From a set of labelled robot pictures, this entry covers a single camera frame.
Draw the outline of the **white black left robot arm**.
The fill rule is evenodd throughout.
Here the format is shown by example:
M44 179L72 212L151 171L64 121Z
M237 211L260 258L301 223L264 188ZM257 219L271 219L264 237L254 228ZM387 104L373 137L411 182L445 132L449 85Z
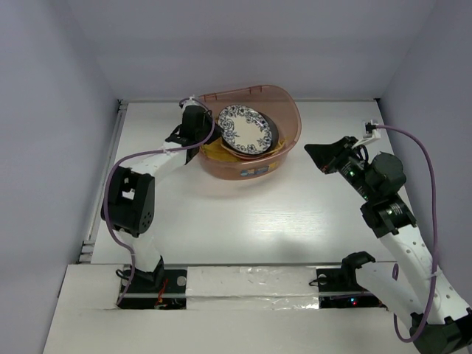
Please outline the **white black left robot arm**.
M218 137L218 125L203 103L188 97L179 107L181 123L162 146L122 157L105 182L101 218L114 242L131 256L130 267L117 271L121 298L135 285L156 292L165 287L163 256L147 234L155 215L156 185Z

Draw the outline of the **dark rimmed metal plate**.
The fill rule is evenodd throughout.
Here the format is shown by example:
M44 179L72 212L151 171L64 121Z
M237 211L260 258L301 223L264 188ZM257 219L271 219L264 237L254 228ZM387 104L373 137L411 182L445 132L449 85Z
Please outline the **dark rimmed metal plate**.
M278 144L279 142L279 137L280 137L280 134L279 134L279 129L276 125L276 123L269 117L267 116L266 114L260 112L261 116L266 120L266 122L268 123L268 126L270 128L270 131L271 131L271 144L269 146L269 149L266 151L266 153L272 151Z

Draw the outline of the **blue floral ceramic plate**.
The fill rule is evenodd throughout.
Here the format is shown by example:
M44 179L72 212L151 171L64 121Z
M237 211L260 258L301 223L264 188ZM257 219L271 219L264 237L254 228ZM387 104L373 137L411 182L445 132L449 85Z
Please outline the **blue floral ceramic plate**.
M222 140L234 150L247 154L265 153L271 131L258 111L246 105L228 105L218 115Z

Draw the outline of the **pink plastic plate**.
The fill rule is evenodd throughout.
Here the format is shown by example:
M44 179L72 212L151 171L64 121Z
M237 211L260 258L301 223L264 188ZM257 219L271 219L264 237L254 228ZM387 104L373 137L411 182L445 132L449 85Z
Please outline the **pink plastic plate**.
M265 155L264 153L253 155L253 154L238 152L238 151L234 150L233 148L231 148L229 145L227 145L224 141L221 141L221 147L225 151L227 151L229 154L231 154L231 155L233 155L233 156L235 156L239 159L245 160L245 161L261 159Z

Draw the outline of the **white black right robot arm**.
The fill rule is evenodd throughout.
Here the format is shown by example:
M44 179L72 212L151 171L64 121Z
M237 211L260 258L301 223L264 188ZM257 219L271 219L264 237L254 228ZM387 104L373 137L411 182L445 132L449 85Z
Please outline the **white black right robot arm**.
M403 164L380 152L367 160L367 149L353 136L332 144L306 144L305 151L324 174L339 173L364 199L366 225L394 257L390 276L381 273L366 251L346 256L327 283L363 288L403 324L419 353L454 353L471 345L471 306L454 290L434 262L417 221L399 189L406 183Z

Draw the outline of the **green striped bamboo tray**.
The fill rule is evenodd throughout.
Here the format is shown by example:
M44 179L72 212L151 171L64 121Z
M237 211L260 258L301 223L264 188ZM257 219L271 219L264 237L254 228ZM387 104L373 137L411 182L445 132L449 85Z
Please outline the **green striped bamboo tray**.
M200 151L209 159L215 160L217 162L249 162L242 159L239 159L221 147L222 138L217 139L215 142L212 142L209 145L203 145L200 148ZM280 139L277 146L270 152L264 153L264 157L269 157L275 153L280 152L285 146L285 139Z

